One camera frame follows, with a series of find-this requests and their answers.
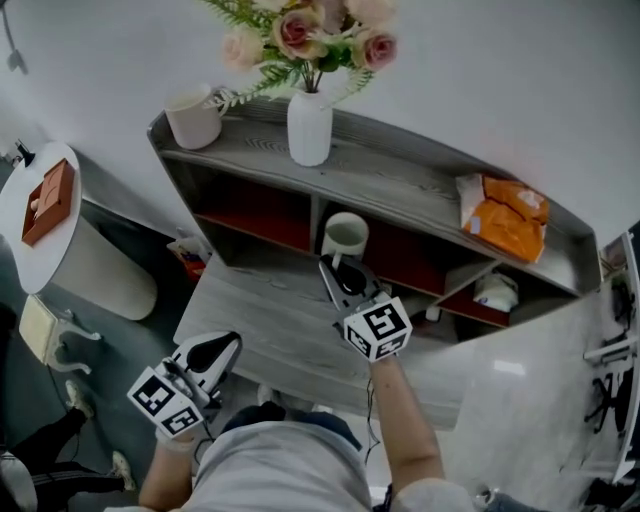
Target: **orange snack bag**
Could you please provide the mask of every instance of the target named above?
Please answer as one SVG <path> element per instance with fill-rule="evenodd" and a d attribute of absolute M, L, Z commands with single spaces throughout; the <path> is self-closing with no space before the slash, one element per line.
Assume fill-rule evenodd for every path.
<path fill-rule="evenodd" d="M 456 179 L 462 227 L 513 256 L 536 262 L 544 250 L 549 201 L 517 181 L 481 174 Z"/>

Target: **floor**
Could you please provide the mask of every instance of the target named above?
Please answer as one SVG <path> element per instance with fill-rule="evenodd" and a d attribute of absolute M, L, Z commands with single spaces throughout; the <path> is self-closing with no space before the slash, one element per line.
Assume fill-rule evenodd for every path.
<path fill-rule="evenodd" d="M 0 169 L 0 186 L 3 172 L 6 176 L 6 170 Z M 157 364 L 172 350 L 171 339 L 193 285 L 164 248 L 166 237 L 90 204 L 83 206 L 83 215 L 159 285 L 158 306 L 140 323 L 100 310 L 54 285 L 43 294 L 51 304 L 74 310 L 87 329 L 101 332 L 105 340 L 95 346 L 68 340 L 73 357 L 95 368 L 89 377 L 73 375 L 97 410 L 95 421 L 83 430 L 76 460 L 107 471 L 111 450 L 119 449 L 141 481 L 152 455 L 152 427 L 128 403 L 125 393 L 144 366 Z M 20 312 L 25 298 L 10 251 L 0 241 L 0 302 Z M 582 353 L 603 336 L 601 303 L 601 295 L 593 294 L 537 321 L 464 345 L 474 361 L 470 385 L 456 428 L 439 433 L 449 479 L 470 492 L 480 483 L 497 486 L 531 506 L 554 512 L 580 509 L 580 497 L 591 480 L 560 473 L 560 468 L 593 447 L 590 428 L 582 418 L 594 400 L 594 370 L 582 360 Z M 60 417 L 63 407 L 49 373 L 18 335 L 4 349 L 0 411 L 11 445 Z M 54 379 L 64 394 L 65 376 Z M 231 380 L 216 425 L 252 403 L 255 389 L 254 383 Z M 365 419 L 344 417 L 366 444 Z M 75 447 L 75 441 L 70 442 L 61 460 L 70 458 Z M 368 478 L 374 492 L 381 492 L 389 482 L 382 447 L 372 454 Z M 107 504 L 134 500 L 127 494 L 80 495 L 72 500 L 70 510 L 101 510 Z"/>

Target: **pink rose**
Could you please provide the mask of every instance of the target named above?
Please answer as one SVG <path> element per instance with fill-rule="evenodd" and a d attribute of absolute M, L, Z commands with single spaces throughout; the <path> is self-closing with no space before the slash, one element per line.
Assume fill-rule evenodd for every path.
<path fill-rule="evenodd" d="M 395 36 L 376 28 L 361 30 L 353 41 L 351 59 L 359 68 L 380 71 L 398 53 Z"/>
<path fill-rule="evenodd" d="M 313 60 L 324 57 L 327 47 L 319 41 L 309 40 L 316 30 L 322 29 L 323 9 L 305 7 L 287 12 L 273 22 L 273 39 L 289 59 Z"/>
<path fill-rule="evenodd" d="M 351 16 L 368 27 L 386 23 L 396 13 L 395 0 L 346 0 L 346 4 Z"/>
<path fill-rule="evenodd" d="M 262 62 L 262 38 L 253 28 L 236 27 L 224 36 L 222 48 L 225 65 L 236 71 L 249 71 Z"/>

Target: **brown tissue box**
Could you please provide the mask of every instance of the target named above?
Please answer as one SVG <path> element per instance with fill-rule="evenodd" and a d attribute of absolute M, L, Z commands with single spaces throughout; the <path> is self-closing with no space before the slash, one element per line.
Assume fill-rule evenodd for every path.
<path fill-rule="evenodd" d="M 73 195 L 73 167 L 62 159 L 44 175 L 44 180 L 29 194 L 27 213 L 22 228 L 22 241 L 33 247 L 49 231 L 71 213 Z M 38 211 L 31 211 L 31 203 L 40 199 Z"/>

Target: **gray shirt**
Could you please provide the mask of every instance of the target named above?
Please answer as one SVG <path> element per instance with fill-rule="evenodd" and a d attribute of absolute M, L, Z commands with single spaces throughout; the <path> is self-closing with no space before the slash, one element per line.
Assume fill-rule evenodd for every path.
<path fill-rule="evenodd" d="M 202 458 L 184 512 L 371 511 L 358 452 L 316 425 L 263 422 L 221 435 Z M 141 507 L 107 509 L 146 512 Z M 403 489 L 393 512 L 473 512 L 467 492 L 428 479 Z"/>

